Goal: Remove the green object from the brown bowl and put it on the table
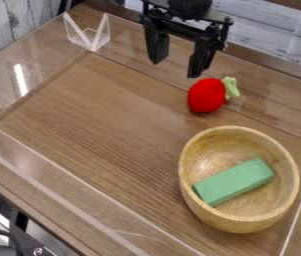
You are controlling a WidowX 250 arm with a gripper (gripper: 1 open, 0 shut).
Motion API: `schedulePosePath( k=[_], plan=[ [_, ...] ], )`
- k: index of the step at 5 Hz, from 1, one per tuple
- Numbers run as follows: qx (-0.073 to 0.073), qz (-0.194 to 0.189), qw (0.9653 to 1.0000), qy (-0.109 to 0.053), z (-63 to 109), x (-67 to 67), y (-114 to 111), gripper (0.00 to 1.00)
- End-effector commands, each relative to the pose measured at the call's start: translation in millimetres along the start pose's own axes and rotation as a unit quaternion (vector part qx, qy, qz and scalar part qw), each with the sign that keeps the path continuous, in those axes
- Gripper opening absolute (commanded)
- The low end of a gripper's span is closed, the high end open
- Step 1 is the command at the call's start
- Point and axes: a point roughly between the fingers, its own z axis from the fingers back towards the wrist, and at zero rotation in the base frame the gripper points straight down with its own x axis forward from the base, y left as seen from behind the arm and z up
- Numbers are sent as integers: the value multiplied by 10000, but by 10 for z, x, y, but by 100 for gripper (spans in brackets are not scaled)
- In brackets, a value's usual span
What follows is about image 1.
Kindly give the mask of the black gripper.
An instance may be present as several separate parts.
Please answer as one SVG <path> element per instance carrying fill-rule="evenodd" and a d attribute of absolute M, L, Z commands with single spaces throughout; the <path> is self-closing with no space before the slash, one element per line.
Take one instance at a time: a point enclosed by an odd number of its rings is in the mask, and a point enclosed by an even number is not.
<path fill-rule="evenodd" d="M 209 67 L 215 52 L 224 49 L 232 19 L 211 9 L 212 0 L 140 0 L 147 55 L 153 64 L 168 56 L 169 35 L 193 42 L 187 77 Z"/>

